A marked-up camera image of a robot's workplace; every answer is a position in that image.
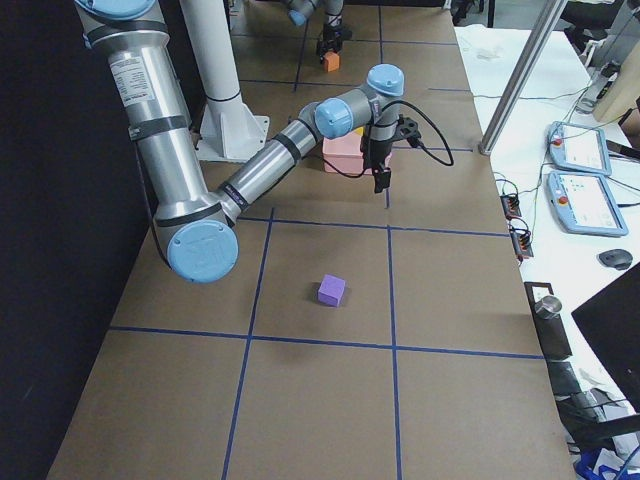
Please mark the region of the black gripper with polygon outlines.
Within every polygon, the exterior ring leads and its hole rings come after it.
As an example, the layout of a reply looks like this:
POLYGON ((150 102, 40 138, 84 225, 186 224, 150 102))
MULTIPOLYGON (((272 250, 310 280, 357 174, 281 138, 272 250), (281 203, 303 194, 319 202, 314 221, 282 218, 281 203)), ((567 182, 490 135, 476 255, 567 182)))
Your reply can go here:
POLYGON ((391 169, 388 168, 393 142, 390 139, 376 140, 365 134, 360 143, 363 169, 372 173, 374 193, 380 194, 390 187, 391 169))
POLYGON ((322 42, 316 44, 316 54, 321 64, 330 50, 341 50, 343 44, 343 26, 341 23, 325 23, 322 30, 322 42))

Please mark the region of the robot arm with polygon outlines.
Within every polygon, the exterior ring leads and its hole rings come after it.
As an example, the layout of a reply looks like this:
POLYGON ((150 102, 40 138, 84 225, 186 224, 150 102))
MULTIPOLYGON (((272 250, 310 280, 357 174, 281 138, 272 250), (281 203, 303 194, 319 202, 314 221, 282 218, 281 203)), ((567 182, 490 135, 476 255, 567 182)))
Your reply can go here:
POLYGON ((387 159, 397 138, 405 77, 395 65, 376 65, 363 84, 306 105, 269 136, 267 120, 243 102, 223 5, 184 1, 180 7, 213 116, 214 145, 224 159, 240 162, 215 190, 203 177, 159 3, 76 3, 85 45, 108 60, 140 174, 158 200, 151 219, 157 249, 182 278, 208 283, 227 275, 237 261, 237 218, 322 141, 362 128, 364 170, 373 176, 376 192, 388 188, 387 159))
POLYGON ((316 42, 316 55, 323 64, 339 60, 343 43, 351 38, 352 32, 343 24, 343 0, 288 0, 283 1, 287 15, 296 26, 307 23, 320 8, 324 8, 322 32, 316 42))

